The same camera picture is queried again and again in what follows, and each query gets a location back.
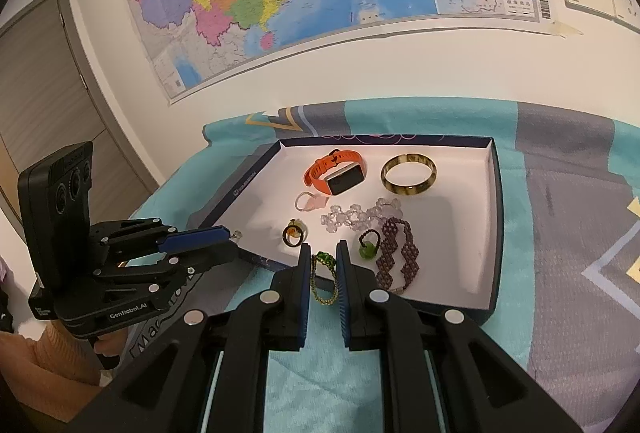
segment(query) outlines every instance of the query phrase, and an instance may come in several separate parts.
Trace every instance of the smartwatch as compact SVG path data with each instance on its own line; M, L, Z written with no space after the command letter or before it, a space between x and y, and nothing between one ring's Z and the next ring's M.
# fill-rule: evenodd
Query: smartwatch
M352 164L344 166L320 180L321 175L336 168L342 162L351 162ZM333 150L329 155L316 160L306 170L303 180L306 186L313 186L325 195L339 195L360 184L366 174L367 166L360 153L351 150Z

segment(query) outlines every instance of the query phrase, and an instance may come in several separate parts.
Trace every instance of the patterned fabric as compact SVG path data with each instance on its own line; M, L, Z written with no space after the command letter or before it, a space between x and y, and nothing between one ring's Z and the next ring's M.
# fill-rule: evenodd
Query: patterned fabric
M640 284L627 274L640 256L640 214L627 209L640 194L639 128L480 99L293 106L208 124L209 147L136 216L196 228L277 139L370 134L494 137L505 235L497 307L483 328L587 433L603 431L640 377ZM165 317L137 327L124 364L182 306L220 312L271 279L243 262L223 267L190 281ZM381 432L375 352L344 349L336 305L311 305L309 319L305 349L271 355L264 431Z

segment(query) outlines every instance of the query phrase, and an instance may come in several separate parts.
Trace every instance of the watch face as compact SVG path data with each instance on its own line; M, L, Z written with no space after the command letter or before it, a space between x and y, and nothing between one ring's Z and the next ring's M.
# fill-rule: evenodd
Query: watch face
M346 168L342 168L329 175L329 177L326 178L326 183L332 195L339 195L355 185L360 184L363 180L364 174L362 173L362 167L358 162L354 162Z

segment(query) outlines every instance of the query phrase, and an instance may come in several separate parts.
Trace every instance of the barcode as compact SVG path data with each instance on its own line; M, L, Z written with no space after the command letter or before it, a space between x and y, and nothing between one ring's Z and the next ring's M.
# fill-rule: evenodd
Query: barcode
M551 9L549 8L549 0L540 0L540 11L545 20L551 20Z

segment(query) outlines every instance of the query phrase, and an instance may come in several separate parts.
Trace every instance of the orange sleeve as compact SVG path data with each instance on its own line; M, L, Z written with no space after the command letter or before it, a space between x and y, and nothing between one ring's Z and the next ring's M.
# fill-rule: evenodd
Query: orange sleeve
M100 392L100 370L89 355L57 321L37 341L0 333L0 371L15 398L64 422Z

